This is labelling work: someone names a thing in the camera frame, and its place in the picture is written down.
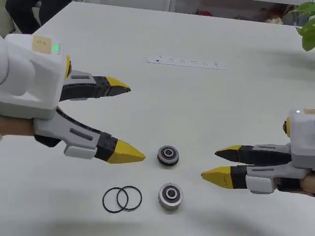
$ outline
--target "yellow cap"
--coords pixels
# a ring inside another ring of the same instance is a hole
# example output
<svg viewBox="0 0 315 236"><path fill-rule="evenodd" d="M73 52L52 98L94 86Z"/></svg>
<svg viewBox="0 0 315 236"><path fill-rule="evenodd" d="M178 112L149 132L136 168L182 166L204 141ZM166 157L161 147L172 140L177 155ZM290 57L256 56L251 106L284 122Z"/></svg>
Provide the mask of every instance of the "yellow cap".
<svg viewBox="0 0 315 236"><path fill-rule="evenodd" d="M68 78L70 73L71 73L71 61L70 61L70 56L67 55L64 80Z"/></svg>
<svg viewBox="0 0 315 236"><path fill-rule="evenodd" d="M145 155L135 149L133 146L118 140L114 153L107 160L110 164L121 164L130 162L139 162L145 159Z"/></svg>
<svg viewBox="0 0 315 236"><path fill-rule="evenodd" d="M120 87L124 87L124 88L129 88L128 85L126 85L125 83L113 78L113 77L109 77L106 76L107 81L109 82L110 86L120 86Z"/></svg>
<svg viewBox="0 0 315 236"><path fill-rule="evenodd" d="M214 183L222 188L233 188L231 178L231 167L218 167L201 174L202 178L208 182Z"/></svg>
<svg viewBox="0 0 315 236"><path fill-rule="evenodd" d="M286 119L286 135L290 138L290 118Z"/></svg>
<svg viewBox="0 0 315 236"><path fill-rule="evenodd" d="M226 151L226 150L236 150L236 151L238 151L238 149L240 149L241 147L242 147L242 145L233 145L233 146L222 148L222 149L220 149L218 151Z"/></svg>

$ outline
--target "chair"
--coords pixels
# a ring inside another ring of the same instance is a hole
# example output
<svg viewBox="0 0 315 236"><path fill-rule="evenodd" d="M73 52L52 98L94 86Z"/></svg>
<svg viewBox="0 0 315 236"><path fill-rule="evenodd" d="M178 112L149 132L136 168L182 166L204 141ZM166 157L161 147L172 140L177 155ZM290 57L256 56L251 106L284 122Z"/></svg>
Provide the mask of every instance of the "chair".
<svg viewBox="0 0 315 236"><path fill-rule="evenodd" d="M41 6L41 1L38 1L35 6L33 7L33 13L34 13L34 17L35 19L38 21L38 23L40 24L40 19L39 19L39 9ZM17 25L14 23L14 27L15 27L15 32L16 33L21 33L21 31L19 30L19 28L17 27Z"/></svg>
<svg viewBox="0 0 315 236"><path fill-rule="evenodd" d="M0 0L0 36L5 37L7 34L14 32L14 24L5 9L6 0Z"/></svg>

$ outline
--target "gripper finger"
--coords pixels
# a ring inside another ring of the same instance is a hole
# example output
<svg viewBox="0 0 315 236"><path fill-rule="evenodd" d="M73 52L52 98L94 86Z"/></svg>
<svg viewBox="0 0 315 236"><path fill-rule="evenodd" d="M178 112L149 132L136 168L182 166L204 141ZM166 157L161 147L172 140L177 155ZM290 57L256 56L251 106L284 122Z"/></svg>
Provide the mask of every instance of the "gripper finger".
<svg viewBox="0 0 315 236"><path fill-rule="evenodd" d="M72 70L64 82L60 101L116 96L129 91L129 86L113 77Z"/></svg>
<svg viewBox="0 0 315 236"><path fill-rule="evenodd" d="M292 162L277 166L226 166L201 174L202 178L223 188L249 189L256 194L298 191L300 179L311 170L295 168Z"/></svg>
<svg viewBox="0 0 315 236"><path fill-rule="evenodd" d="M247 165L282 165L291 161L290 144L234 145L216 151L215 155Z"/></svg>
<svg viewBox="0 0 315 236"><path fill-rule="evenodd" d="M60 109L52 119L34 119L35 139L49 147L61 140L66 143L66 156L92 159L108 163L143 161L145 156L124 141L110 134L88 127L66 115Z"/></svg>

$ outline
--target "green plant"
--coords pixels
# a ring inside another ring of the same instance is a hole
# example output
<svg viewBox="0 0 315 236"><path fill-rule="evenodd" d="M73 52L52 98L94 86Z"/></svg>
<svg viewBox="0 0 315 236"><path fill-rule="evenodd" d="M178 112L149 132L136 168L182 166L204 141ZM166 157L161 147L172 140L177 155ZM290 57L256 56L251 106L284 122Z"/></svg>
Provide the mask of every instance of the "green plant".
<svg viewBox="0 0 315 236"><path fill-rule="evenodd" d="M303 27L296 28L299 35L302 36L302 47L305 51L310 51L315 48L315 2L306 2L299 5L292 12L298 12L299 17L309 15L310 20Z"/></svg>

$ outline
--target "bearing inner ring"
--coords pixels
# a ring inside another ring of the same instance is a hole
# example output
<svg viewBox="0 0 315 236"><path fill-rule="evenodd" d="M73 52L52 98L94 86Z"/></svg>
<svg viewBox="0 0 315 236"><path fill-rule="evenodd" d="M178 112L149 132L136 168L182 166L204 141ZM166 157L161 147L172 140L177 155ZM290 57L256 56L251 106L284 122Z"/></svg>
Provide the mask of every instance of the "bearing inner ring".
<svg viewBox="0 0 315 236"><path fill-rule="evenodd" d="M168 199L173 200L173 199L176 199L176 198L177 198L178 193L177 193L176 189L174 189L174 188L168 188L168 189L166 190L166 192L165 192L165 195L166 195L166 197L167 197Z"/></svg>
<svg viewBox="0 0 315 236"><path fill-rule="evenodd" d="M172 157L174 155L174 151L170 148L166 148L164 149L163 154L166 157Z"/></svg>

